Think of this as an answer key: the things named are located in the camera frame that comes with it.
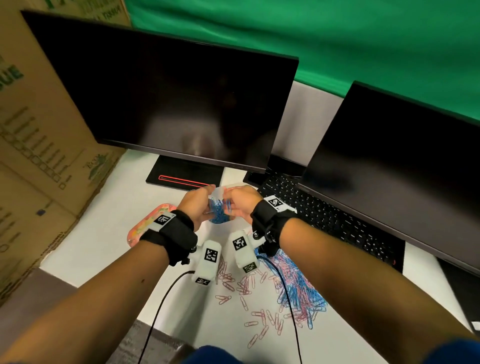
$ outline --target human hand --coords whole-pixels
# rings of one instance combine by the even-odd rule
[[[200,228],[204,221],[214,218],[213,212],[210,212],[208,206],[208,196],[215,189],[214,184],[199,188],[198,190],[188,191],[177,207],[177,210],[184,212],[193,221],[193,231]]]
[[[224,202],[230,200],[230,209],[224,207],[224,212],[231,216],[240,216],[252,224],[250,214],[264,198],[251,186],[226,188],[223,192]]]

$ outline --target desk surface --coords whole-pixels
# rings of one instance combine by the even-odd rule
[[[156,158],[157,155],[149,153],[127,151],[77,226],[42,262],[41,268],[79,287],[129,249],[128,231],[150,211],[161,203],[178,205],[184,191],[145,183]],[[239,183],[244,175],[245,171],[225,168],[221,184]],[[243,219],[222,225],[206,222],[198,232],[199,241],[213,238],[221,242],[231,231],[248,227]],[[222,255],[228,262],[228,271],[239,280],[242,273],[234,268],[228,248]],[[181,265],[168,267],[139,314],[139,320],[152,323],[166,290],[186,270],[187,267]],[[403,274],[469,327],[433,255],[407,243]],[[217,294],[231,294],[232,300],[220,306],[215,299]],[[194,346],[222,347],[243,361],[296,363],[298,357],[290,319],[285,320],[281,336],[274,329],[269,330],[271,332],[262,341],[247,348],[254,334],[260,333],[257,328],[261,328],[261,323],[247,328],[244,322],[255,319],[251,311],[261,308],[278,312],[277,297],[273,284],[264,282],[248,296],[249,311],[245,312],[237,292],[229,292],[221,285],[205,289],[185,277],[169,294],[155,327]],[[330,306],[317,315],[312,330],[299,329],[299,339],[305,363],[318,362],[318,355],[327,362],[385,363]]]

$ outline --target black monitor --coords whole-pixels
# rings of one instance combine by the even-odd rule
[[[480,127],[354,83],[300,188],[480,274]]]
[[[22,13],[98,142],[265,171],[297,58]]]

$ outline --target black keyboard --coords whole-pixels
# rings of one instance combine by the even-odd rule
[[[275,195],[297,209],[302,220],[392,266],[403,270],[405,242],[379,228],[298,189],[296,180],[280,173],[270,177],[258,189],[263,197]]]

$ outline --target blue sleeve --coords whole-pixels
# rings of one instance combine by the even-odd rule
[[[182,364],[242,364],[232,355],[215,346],[202,346],[185,359]]]
[[[444,344],[429,354],[423,364],[478,364],[480,363],[480,342],[455,340]]]

